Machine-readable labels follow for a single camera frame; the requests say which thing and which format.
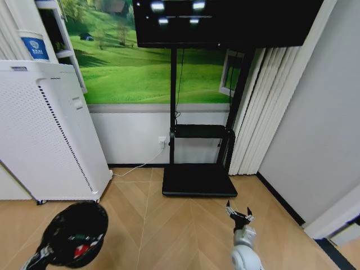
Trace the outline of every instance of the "door frame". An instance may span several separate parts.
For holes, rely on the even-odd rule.
[[[346,222],[351,221],[360,213],[360,184],[336,204],[308,224],[304,231],[313,239],[322,239],[329,236]]]

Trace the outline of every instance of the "tv screen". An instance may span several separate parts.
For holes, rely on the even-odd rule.
[[[139,47],[301,46],[322,0],[133,0]]]

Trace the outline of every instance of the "white cable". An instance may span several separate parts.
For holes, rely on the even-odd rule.
[[[143,167],[145,166],[146,164],[148,164],[149,162],[153,161],[154,159],[156,159],[162,152],[164,151],[164,149],[161,149],[161,151],[159,153],[157,153],[153,158],[151,158],[150,160],[148,160],[146,163],[140,165],[140,166],[137,166],[135,168],[132,168],[130,171],[128,171],[127,173],[124,173],[123,175],[118,175],[116,173],[113,173],[114,176],[118,176],[118,177],[123,177],[123,176],[126,176],[128,173],[132,172],[133,170],[135,170],[136,168],[140,168],[140,167]]]

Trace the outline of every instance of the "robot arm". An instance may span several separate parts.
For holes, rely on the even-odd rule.
[[[250,247],[237,245],[231,253],[232,264],[235,270],[262,270],[264,269],[259,256]]]
[[[228,201],[226,212],[235,221],[234,248],[231,253],[235,270],[263,270],[261,260],[253,250],[256,231],[248,226],[255,219],[251,210],[247,208],[247,215],[241,214],[234,211]]]

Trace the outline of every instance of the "wall socket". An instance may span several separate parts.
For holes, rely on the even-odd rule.
[[[159,141],[161,149],[164,149],[166,141],[167,141],[167,137],[166,136],[159,136],[158,141]]]

